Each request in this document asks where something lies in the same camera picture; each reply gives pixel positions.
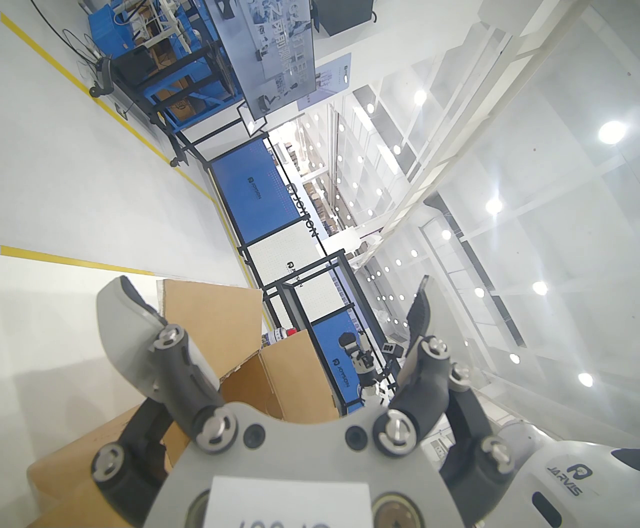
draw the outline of display screen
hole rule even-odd
[[[253,119],[316,89],[307,0],[205,0]]]

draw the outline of box flap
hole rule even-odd
[[[265,347],[260,355],[287,422],[319,424],[339,418],[306,330]]]
[[[163,311],[181,325],[222,378],[262,344],[262,291],[203,282],[165,280]]]
[[[226,402],[241,401],[272,418],[287,419],[269,382],[260,354],[253,356],[240,370],[225,379],[220,385],[220,394]]]

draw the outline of brown box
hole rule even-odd
[[[339,417],[330,385],[307,332],[259,350],[260,290],[165,280],[159,283],[161,312],[183,326],[222,379],[226,401],[241,401],[277,419],[301,424]],[[95,453],[116,440],[132,409],[79,440],[34,462],[27,471],[43,515],[41,527],[128,526],[90,478]],[[174,423],[164,436],[167,469],[189,440]]]

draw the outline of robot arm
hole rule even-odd
[[[412,339],[389,408],[315,425],[225,404],[187,331],[136,302],[126,279],[111,282],[98,295],[100,336],[112,363],[148,399],[120,439],[98,452],[93,480],[136,527],[202,526],[214,476],[366,483],[375,528],[471,526],[498,503],[513,464],[491,436],[468,373],[426,334],[426,280],[408,316]],[[344,346],[358,356],[351,338]],[[371,377],[368,368],[362,376]],[[456,446],[439,474],[417,448],[443,412]],[[167,476],[159,439],[172,420],[192,443]],[[479,499],[470,505],[469,494]],[[212,522],[215,512],[207,515]]]

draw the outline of white pegboard panel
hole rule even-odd
[[[344,306],[329,272],[297,286],[296,293],[311,322]]]
[[[269,284],[320,258],[316,239],[311,238],[303,221],[256,242],[249,247],[249,253],[263,284]]]
[[[263,284],[269,284],[320,259],[316,239],[311,238],[304,222],[298,222],[255,243],[249,247],[249,252]],[[325,264],[300,274],[300,278],[315,273],[323,266]],[[309,321],[319,319],[344,306],[329,272],[297,286],[296,292]],[[289,321],[281,301],[278,300],[277,307],[274,303],[274,308],[282,324]]]

